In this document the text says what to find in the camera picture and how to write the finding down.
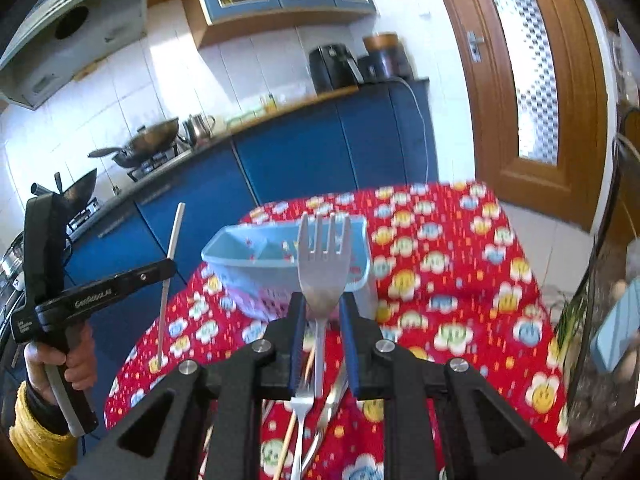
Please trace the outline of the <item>left hand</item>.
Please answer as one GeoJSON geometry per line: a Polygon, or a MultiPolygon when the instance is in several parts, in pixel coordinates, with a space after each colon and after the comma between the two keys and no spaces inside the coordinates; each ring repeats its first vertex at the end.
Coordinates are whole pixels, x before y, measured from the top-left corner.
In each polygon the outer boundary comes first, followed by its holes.
{"type": "Polygon", "coordinates": [[[82,326],[79,333],[78,345],[67,354],[42,342],[30,342],[24,349],[24,359],[28,382],[32,390],[47,404],[58,404],[44,369],[46,365],[65,365],[65,380],[75,390],[85,391],[92,388],[98,379],[94,348],[96,348],[96,343],[92,336],[92,329],[87,323],[82,326]]]}

